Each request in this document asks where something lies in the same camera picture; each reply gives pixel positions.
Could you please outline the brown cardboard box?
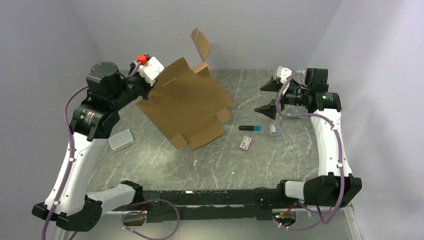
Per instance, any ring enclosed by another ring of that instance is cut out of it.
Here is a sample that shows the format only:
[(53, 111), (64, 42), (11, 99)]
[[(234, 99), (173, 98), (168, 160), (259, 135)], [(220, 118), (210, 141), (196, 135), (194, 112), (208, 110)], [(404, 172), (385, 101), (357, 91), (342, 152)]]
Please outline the brown cardboard box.
[(207, 37), (198, 28), (190, 37), (202, 62), (191, 68), (184, 57), (177, 59), (160, 74), (149, 98), (136, 104), (177, 150), (195, 150), (223, 135), (228, 108), (235, 105), (210, 72)]

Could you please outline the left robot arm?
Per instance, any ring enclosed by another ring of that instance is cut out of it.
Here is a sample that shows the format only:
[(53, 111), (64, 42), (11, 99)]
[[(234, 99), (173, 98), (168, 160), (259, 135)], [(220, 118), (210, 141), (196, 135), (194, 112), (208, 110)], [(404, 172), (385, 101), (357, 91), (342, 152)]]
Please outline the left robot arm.
[(68, 133), (66, 154), (54, 187), (32, 215), (62, 230), (88, 232), (100, 217), (126, 205), (131, 210), (144, 203), (143, 188), (125, 180), (100, 193), (87, 193), (94, 165), (108, 143), (119, 111), (139, 97), (147, 99), (164, 66), (155, 57), (146, 63), (132, 62), (124, 75), (112, 62), (92, 66), (86, 77), (86, 98), (65, 119)]

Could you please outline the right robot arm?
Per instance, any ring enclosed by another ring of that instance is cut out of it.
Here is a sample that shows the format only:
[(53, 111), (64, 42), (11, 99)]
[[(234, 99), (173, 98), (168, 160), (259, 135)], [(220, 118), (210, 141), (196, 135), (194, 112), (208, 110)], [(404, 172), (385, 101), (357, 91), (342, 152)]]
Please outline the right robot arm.
[(307, 68), (292, 71), (279, 66), (270, 81), (260, 88), (276, 92), (269, 104), (255, 108), (271, 119), (310, 118), (318, 147), (318, 176), (306, 181), (285, 180), (275, 194), (276, 203), (289, 207), (301, 200), (307, 205), (343, 208), (362, 189), (362, 180), (353, 175), (343, 144), (340, 96), (329, 92), (328, 70)]

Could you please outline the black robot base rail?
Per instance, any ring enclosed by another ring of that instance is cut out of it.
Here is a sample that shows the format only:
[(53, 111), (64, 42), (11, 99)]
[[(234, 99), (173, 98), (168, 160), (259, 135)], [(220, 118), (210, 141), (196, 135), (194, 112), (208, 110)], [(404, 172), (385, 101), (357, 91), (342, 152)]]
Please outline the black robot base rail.
[(271, 221), (279, 212), (295, 207), (281, 186), (254, 189), (145, 190), (143, 200), (118, 211), (143, 211), (148, 223), (174, 220), (255, 219)]

